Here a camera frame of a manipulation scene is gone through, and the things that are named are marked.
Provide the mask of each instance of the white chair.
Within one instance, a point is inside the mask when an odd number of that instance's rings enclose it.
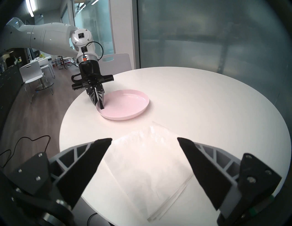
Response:
[[[102,75],[115,75],[132,70],[130,57],[127,53],[104,55],[98,64]]]
[[[28,101],[30,103],[32,103],[32,100],[29,99],[28,93],[26,91],[25,84],[29,84],[31,82],[34,82],[35,80],[38,80],[38,79],[41,79],[42,80],[43,77],[47,81],[47,78],[45,77],[44,73],[41,71],[41,68],[39,66],[39,62],[37,62],[37,61],[21,67],[19,69],[19,71],[20,71],[21,77],[23,79],[23,83],[24,83],[23,86],[24,86],[26,95],[28,97]],[[47,84],[49,86],[49,89],[50,89],[51,94],[53,95],[53,89],[49,85],[48,81],[47,81]]]
[[[52,69],[52,66],[49,64],[48,59],[39,60],[39,65],[41,66],[41,70],[44,70],[46,68],[48,68],[49,70],[50,70],[50,68]],[[52,69],[52,72],[50,70],[52,78],[55,78],[55,73],[54,73],[53,69]]]

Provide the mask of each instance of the pink plate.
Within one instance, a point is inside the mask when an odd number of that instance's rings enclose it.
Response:
[[[111,120],[126,120],[134,118],[145,111],[149,97],[138,90],[117,90],[104,96],[104,109],[96,105],[97,111]]]

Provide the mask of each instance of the ceiling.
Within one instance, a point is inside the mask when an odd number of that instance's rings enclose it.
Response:
[[[61,0],[34,0],[36,10],[33,12],[34,15],[38,15],[50,10],[59,9],[61,6]],[[31,21],[33,18],[30,16],[25,0],[20,4],[19,8],[13,14],[13,17],[20,18],[23,22],[25,20]]]

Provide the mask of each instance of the table base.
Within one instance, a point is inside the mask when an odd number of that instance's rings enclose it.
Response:
[[[51,86],[52,84],[54,84],[53,82],[48,81],[49,85]],[[40,91],[40,90],[44,90],[45,88],[48,88],[48,84],[47,82],[42,82],[42,84],[40,84],[38,87],[36,87],[35,91]]]

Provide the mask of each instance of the window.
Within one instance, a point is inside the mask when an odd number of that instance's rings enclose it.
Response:
[[[68,7],[66,7],[66,9],[62,15],[61,21],[63,24],[70,24]],[[70,43],[70,46],[74,49],[73,43],[71,41],[71,37],[69,38],[69,43]]]
[[[112,30],[108,0],[92,0],[91,2],[75,3],[75,26],[88,29],[93,40],[99,42],[104,50],[104,55],[113,54]],[[101,56],[101,47],[95,44],[95,52]]]

